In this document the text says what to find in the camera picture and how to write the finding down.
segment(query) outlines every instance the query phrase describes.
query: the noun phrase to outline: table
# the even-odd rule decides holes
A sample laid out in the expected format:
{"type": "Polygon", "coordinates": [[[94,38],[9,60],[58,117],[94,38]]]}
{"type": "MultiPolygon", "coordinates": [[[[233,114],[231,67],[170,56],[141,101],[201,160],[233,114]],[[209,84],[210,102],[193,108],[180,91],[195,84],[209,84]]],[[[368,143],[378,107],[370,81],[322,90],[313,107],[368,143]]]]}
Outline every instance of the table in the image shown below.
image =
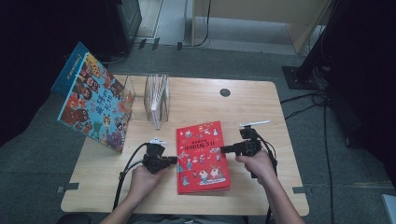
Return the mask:
{"type": "MultiPolygon", "coordinates": [[[[214,0],[210,18],[286,23],[294,49],[300,53],[317,26],[330,16],[331,3],[332,0],[214,0]]],[[[192,0],[192,45],[195,18],[207,17],[208,6],[209,0],[192,0]]]]}
{"type": "MultiPolygon", "coordinates": [[[[240,123],[269,119],[269,124],[254,128],[275,147],[279,180],[298,213],[301,216],[308,214],[304,192],[293,193],[293,188],[303,184],[274,83],[170,77],[169,120],[156,131],[151,121],[147,120],[143,105],[146,77],[130,78],[136,97],[124,150],[120,154],[90,138],[86,139],[70,179],[70,183],[79,183],[79,189],[66,191],[61,205],[65,212],[111,212],[120,171],[134,150],[154,137],[167,141],[164,156],[175,156],[176,127],[221,120],[224,144],[228,146],[242,141],[238,131],[240,123]],[[231,95],[221,96],[221,89],[228,89],[231,95]]],[[[136,154],[135,161],[141,160],[145,152],[146,149],[142,148],[136,154]]],[[[177,195],[177,170],[174,165],[159,186],[136,208],[136,213],[266,215],[268,202],[262,186],[256,179],[250,178],[243,164],[233,158],[234,154],[227,154],[232,183],[230,190],[177,195]]],[[[128,192],[130,180],[128,174],[120,202],[128,192]]]]}

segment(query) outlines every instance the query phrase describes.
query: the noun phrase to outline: red book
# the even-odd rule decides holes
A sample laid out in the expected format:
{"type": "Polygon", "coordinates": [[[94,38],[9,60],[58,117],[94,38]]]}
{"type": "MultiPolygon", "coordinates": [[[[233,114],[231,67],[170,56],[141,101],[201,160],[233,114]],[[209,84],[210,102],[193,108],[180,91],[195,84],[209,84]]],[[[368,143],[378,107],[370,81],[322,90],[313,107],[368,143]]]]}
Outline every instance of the red book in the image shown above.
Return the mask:
{"type": "Polygon", "coordinates": [[[220,121],[179,128],[177,132],[177,192],[230,189],[230,173],[220,121]]]}

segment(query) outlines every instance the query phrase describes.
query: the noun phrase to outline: colorful book cover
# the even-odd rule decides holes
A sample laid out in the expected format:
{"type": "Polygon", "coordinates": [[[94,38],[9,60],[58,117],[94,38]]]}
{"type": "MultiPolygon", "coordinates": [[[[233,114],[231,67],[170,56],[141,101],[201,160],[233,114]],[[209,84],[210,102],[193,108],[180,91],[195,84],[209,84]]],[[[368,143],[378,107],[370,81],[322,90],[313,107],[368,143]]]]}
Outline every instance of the colorful book cover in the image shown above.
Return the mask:
{"type": "Polygon", "coordinates": [[[213,121],[177,129],[177,192],[230,189],[230,173],[221,123],[213,121]]]}
{"type": "Polygon", "coordinates": [[[58,120],[122,152],[134,97],[92,54],[86,52],[81,61],[58,120]]]}
{"type": "Polygon", "coordinates": [[[78,42],[73,52],[69,55],[61,74],[53,83],[50,89],[52,92],[66,99],[75,80],[76,73],[83,63],[82,59],[87,52],[88,49],[81,42],[78,42]]]}

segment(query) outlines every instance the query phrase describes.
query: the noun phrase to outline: wire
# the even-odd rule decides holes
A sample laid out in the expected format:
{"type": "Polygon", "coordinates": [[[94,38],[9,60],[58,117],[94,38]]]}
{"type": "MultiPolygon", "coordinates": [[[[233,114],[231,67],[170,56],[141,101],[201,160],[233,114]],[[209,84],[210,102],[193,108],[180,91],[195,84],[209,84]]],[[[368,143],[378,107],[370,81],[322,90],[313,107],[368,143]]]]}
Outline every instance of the wire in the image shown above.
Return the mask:
{"type": "Polygon", "coordinates": [[[114,204],[113,204],[113,210],[119,205],[119,199],[120,199],[120,193],[121,193],[121,189],[122,189],[122,184],[123,181],[125,179],[126,174],[128,174],[128,172],[134,167],[136,166],[138,163],[140,163],[141,161],[136,161],[134,162],[132,165],[130,165],[132,159],[134,158],[134,156],[136,155],[136,153],[139,151],[139,149],[143,146],[147,146],[149,143],[143,143],[142,145],[140,145],[132,154],[131,158],[128,160],[128,162],[125,165],[125,168],[122,172],[120,172],[120,176],[119,176],[119,185],[117,186],[117,192],[116,192],[116,198],[114,199],[114,204]]]}
{"type": "Polygon", "coordinates": [[[201,44],[199,44],[199,45],[194,45],[193,47],[200,47],[201,45],[203,45],[205,42],[206,42],[206,40],[207,40],[207,37],[209,36],[209,17],[210,17],[210,6],[212,5],[212,0],[209,0],[209,7],[207,8],[207,17],[206,17],[206,24],[207,24],[207,26],[206,26],[206,36],[205,36],[205,39],[201,42],[201,44]]]}
{"type": "Polygon", "coordinates": [[[124,58],[126,57],[126,53],[123,52],[122,56],[120,59],[114,61],[114,62],[100,62],[101,64],[113,64],[113,63],[119,63],[120,61],[122,61],[124,58]]]}
{"type": "MultiPolygon", "coordinates": [[[[248,131],[249,131],[250,133],[255,134],[255,135],[256,135],[258,138],[260,138],[260,140],[264,143],[264,145],[265,145],[265,147],[266,147],[266,149],[267,149],[267,152],[268,152],[268,154],[269,154],[269,156],[270,156],[271,163],[273,164],[275,174],[276,174],[276,176],[277,176],[277,170],[276,170],[277,161],[276,161],[276,151],[275,151],[274,146],[271,145],[269,142],[265,141],[265,140],[262,138],[262,136],[259,135],[258,133],[251,131],[251,129],[248,129],[248,131]],[[272,148],[272,150],[274,151],[274,157],[272,156],[271,149],[268,147],[268,145],[270,145],[271,148],[272,148]]],[[[271,215],[272,215],[271,207],[268,206],[267,215],[266,215],[266,217],[265,217],[265,224],[269,224],[269,223],[270,223],[271,215]]]]}
{"type": "Polygon", "coordinates": [[[328,172],[329,172],[330,210],[331,210],[331,221],[332,221],[332,224],[333,224],[334,223],[334,202],[333,202],[333,186],[332,186],[332,167],[330,165],[329,147],[328,147],[328,139],[327,139],[327,116],[326,116],[326,110],[327,110],[327,106],[329,104],[329,98],[325,97],[323,94],[318,94],[319,92],[322,92],[322,91],[316,91],[316,92],[313,92],[313,93],[308,93],[308,94],[305,94],[305,95],[296,96],[296,97],[290,98],[288,100],[282,101],[281,104],[282,103],[286,103],[288,101],[301,99],[301,98],[303,98],[305,96],[308,96],[308,95],[312,95],[311,100],[314,103],[313,105],[309,106],[308,108],[306,108],[304,110],[300,110],[300,111],[294,112],[290,116],[286,117],[285,119],[288,119],[288,118],[290,118],[292,116],[295,116],[295,115],[297,115],[297,114],[299,114],[299,113],[301,113],[301,112],[303,112],[303,111],[305,111],[305,110],[307,110],[309,108],[312,108],[314,106],[317,106],[317,105],[318,106],[323,106],[323,129],[324,129],[323,135],[324,135],[324,146],[325,146],[325,152],[326,152],[327,169],[328,169],[328,172]],[[315,96],[320,97],[322,99],[322,102],[318,103],[315,100],[315,96]]]}
{"type": "Polygon", "coordinates": [[[327,106],[323,107],[323,126],[324,126],[324,147],[326,151],[326,160],[327,160],[327,169],[329,171],[329,186],[330,186],[330,212],[332,224],[334,223],[334,202],[333,202],[333,187],[332,187],[332,167],[330,166],[330,157],[329,157],[329,147],[327,143],[327,119],[326,119],[326,109],[327,106]]]}

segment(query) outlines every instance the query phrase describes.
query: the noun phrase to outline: handheld controller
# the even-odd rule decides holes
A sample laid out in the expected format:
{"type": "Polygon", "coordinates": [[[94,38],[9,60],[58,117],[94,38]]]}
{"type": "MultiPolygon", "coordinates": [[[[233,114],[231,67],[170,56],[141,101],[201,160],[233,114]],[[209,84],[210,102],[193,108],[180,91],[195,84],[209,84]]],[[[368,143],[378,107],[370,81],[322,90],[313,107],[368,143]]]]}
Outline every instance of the handheld controller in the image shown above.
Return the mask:
{"type": "Polygon", "coordinates": [[[163,168],[170,166],[171,164],[177,163],[177,157],[163,157],[165,147],[160,144],[166,144],[157,138],[149,141],[147,146],[147,152],[143,157],[142,163],[146,168],[155,174],[163,168]]]}
{"type": "MultiPolygon", "coordinates": [[[[234,152],[236,156],[240,156],[241,154],[244,156],[252,157],[256,155],[257,152],[262,150],[262,142],[260,141],[260,135],[256,132],[256,130],[252,129],[250,125],[243,126],[244,129],[240,129],[239,132],[242,136],[242,139],[247,139],[240,143],[235,143],[232,146],[221,147],[221,153],[230,153],[234,152]]],[[[273,164],[274,170],[276,171],[277,161],[274,157],[273,152],[266,145],[266,142],[263,141],[265,146],[267,147],[268,155],[273,164]]],[[[251,178],[257,178],[257,176],[250,172],[251,178]]]]}

